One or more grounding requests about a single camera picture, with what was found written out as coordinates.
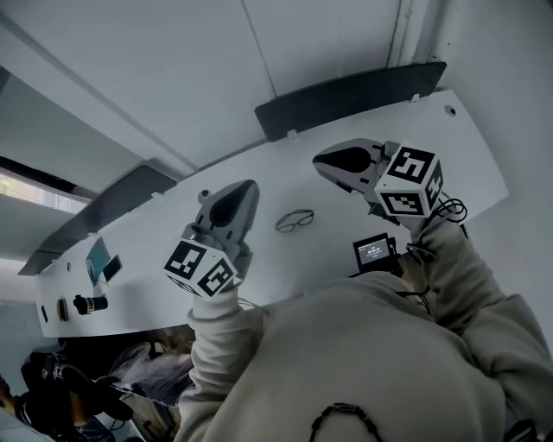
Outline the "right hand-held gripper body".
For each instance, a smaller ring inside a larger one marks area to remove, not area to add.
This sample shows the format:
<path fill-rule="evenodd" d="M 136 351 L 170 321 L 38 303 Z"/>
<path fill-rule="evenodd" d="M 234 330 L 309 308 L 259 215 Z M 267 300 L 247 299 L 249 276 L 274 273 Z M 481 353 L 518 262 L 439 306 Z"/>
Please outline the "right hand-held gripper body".
<path fill-rule="evenodd" d="M 396 142 L 339 142 L 317 154 L 313 165 L 342 190 L 361 194 L 371 214 L 395 224 L 429 218 L 444 184 L 436 153 Z"/>

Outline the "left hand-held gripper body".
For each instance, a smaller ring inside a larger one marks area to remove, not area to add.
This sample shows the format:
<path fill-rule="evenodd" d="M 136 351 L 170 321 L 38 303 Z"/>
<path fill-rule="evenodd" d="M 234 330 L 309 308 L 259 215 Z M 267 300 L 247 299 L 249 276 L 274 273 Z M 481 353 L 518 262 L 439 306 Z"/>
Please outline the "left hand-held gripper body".
<path fill-rule="evenodd" d="M 239 286 L 252 259 L 245 237 L 253 226 L 259 196 L 255 180 L 241 180 L 204 198 L 166 261 L 164 274 L 202 299 Z"/>

